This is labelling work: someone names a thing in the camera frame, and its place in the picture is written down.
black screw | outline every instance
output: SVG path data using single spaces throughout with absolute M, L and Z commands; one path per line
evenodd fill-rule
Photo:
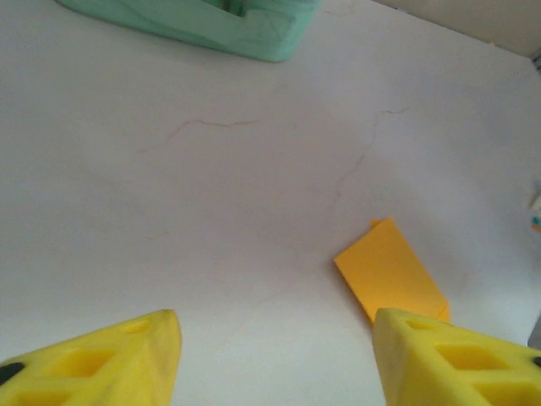
M 0 386 L 16 376 L 25 368 L 22 362 L 13 362 L 12 364 L 0 366 Z

white table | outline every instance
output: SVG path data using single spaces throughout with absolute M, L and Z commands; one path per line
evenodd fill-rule
M 173 405 L 383 405 L 331 259 L 385 216 L 457 325 L 527 341 L 525 58 L 359 0 L 282 64 L 4 0 L 0 55 L 0 359 L 172 308 Z

orange sticky note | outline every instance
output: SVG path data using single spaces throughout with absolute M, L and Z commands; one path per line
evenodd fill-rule
M 450 321 L 449 303 L 392 218 L 339 254 L 335 264 L 374 323 L 379 308 L 396 308 Z

yellow plastic part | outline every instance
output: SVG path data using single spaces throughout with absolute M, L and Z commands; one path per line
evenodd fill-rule
M 174 311 L 143 315 L 1 363 L 0 405 L 167 406 L 180 347 Z
M 449 321 L 449 303 L 392 218 L 339 254 L 335 264 L 371 322 L 380 308 L 410 310 Z
M 374 352 L 387 406 L 539 406 L 541 351 L 381 309 Z

green plastic object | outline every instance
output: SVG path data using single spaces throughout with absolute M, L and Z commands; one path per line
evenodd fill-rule
M 72 10 L 264 61 L 291 57 L 320 0 L 57 0 Z

